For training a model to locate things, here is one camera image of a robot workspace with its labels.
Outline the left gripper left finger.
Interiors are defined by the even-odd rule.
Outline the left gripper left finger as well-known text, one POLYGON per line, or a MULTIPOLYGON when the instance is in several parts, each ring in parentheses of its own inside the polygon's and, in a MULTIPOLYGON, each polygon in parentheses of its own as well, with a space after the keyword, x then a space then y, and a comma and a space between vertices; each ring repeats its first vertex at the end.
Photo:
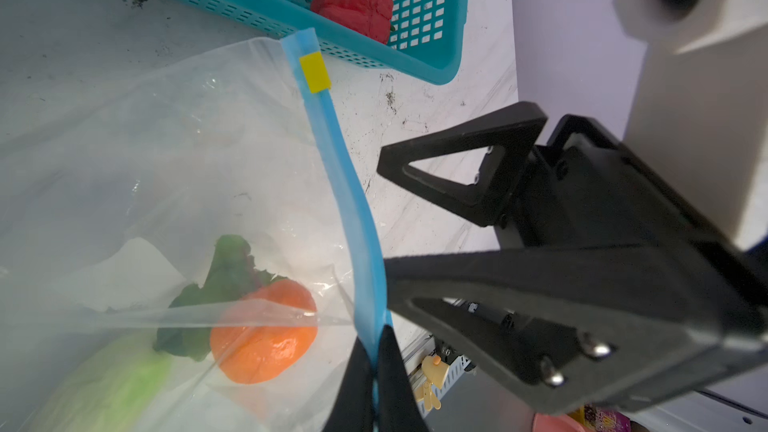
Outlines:
POLYGON ((368 354, 359 339, 351 356, 323 432, 372 432, 374 373, 368 354))

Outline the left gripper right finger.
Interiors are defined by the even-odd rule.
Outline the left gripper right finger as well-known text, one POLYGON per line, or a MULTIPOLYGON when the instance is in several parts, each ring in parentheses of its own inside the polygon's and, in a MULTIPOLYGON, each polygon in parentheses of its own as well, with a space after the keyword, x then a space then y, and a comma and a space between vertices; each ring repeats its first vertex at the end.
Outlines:
POLYGON ((411 388, 394 329, 385 325, 379 341, 378 430, 428 432, 411 388))

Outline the clear zip top bag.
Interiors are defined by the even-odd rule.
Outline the clear zip top bag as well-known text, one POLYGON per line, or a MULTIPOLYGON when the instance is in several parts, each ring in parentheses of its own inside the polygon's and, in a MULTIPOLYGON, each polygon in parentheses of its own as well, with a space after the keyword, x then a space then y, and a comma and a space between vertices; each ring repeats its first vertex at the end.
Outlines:
POLYGON ((170 310, 224 235, 303 285, 315 312, 265 304, 246 326, 316 326, 258 384, 177 358, 126 431, 319 431, 355 341, 389 321, 371 210, 314 30, 256 38, 151 74, 1 149, 1 427, 35 415, 86 359, 132 334, 213 326, 222 304, 170 310))

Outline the red strawberry toy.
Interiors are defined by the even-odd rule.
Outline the red strawberry toy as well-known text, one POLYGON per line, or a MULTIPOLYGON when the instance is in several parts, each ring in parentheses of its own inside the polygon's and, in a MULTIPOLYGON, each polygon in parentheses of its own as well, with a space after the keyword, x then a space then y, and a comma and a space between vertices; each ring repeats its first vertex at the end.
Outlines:
POLYGON ((310 10, 336 24, 386 45, 393 0, 312 0, 310 10))

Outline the orange persimmon toy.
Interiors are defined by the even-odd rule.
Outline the orange persimmon toy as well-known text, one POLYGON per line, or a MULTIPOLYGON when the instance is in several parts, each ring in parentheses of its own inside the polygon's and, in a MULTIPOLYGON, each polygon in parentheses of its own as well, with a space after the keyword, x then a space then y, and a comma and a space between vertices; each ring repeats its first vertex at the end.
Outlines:
MULTIPOLYGON (((225 313, 234 321, 256 309, 263 300, 283 306, 317 310, 310 291, 291 279, 281 279, 243 297, 225 313)), ((270 381, 302 358, 318 335, 316 326, 220 326, 210 332, 209 342, 219 369, 234 383, 252 385, 270 381)))

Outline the white radish toy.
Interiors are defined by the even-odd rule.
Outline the white radish toy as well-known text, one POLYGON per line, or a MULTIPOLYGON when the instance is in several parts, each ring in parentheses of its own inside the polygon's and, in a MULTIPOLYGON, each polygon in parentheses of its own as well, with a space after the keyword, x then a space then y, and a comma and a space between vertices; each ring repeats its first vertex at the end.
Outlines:
POLYGON ((56 389, 35 415, 32 430, 126 431, 133 427, 169 384, 175 359, 188 358, 198 363, 212 358, 219 369, 210 348, 212 329, 246 326, 246 318, 273 302, 257 300, 253 312, 234 321, 226 320, 225 313, 246 295, 281 279, 287 278, 256 269, 251 247, 244 238, 220 237, 205 282, 185 286, 169 305, 170 310, 176 310, 222 304, 225 309, 215 313, 215 324, 161 327, 154 339, 132 334, 104 346, 56 389))

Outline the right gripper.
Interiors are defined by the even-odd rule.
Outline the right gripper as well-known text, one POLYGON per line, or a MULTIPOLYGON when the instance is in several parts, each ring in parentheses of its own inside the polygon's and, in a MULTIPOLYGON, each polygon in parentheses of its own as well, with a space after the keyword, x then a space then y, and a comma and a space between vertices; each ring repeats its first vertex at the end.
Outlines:
POLYGON ((765 249, 738 251, 593 120, 540 146, 546 122, 523 101, 381 148, 381 177, 522 240, 387 259, 389 308, 547 414, 638 412, 764 365, 765 249), (465 182, 414 165, 470 152, 465 182))

